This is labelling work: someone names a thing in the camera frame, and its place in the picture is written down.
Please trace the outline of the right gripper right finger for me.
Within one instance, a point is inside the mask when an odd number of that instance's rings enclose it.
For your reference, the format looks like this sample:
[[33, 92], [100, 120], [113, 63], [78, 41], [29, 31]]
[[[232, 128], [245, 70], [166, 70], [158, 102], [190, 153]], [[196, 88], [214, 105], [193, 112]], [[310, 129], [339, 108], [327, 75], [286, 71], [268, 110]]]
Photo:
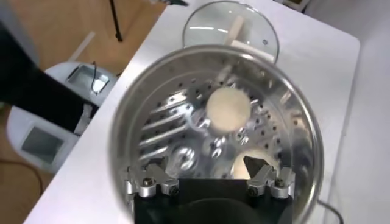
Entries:
[[266, 192], [278, 200], [294, 197], [296, 175], [292, 168], [277, 170], [264, 159], [250, 156], [245, 156], [243, 160], [250, 175], [247, 188], [251, 197], [260, 197]]

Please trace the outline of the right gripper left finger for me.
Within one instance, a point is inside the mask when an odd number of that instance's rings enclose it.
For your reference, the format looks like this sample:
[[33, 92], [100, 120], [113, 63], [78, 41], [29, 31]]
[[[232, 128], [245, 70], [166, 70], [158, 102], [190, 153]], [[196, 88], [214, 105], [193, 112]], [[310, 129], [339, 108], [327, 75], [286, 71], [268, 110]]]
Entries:
[[124, 198], [138, 195], [151, 198], [162, 194], [175, 197], [179, 194], [179, 180], [166, 173], [165, 156], [149, 160], [145, 165], [133, 163], [125, 166]]

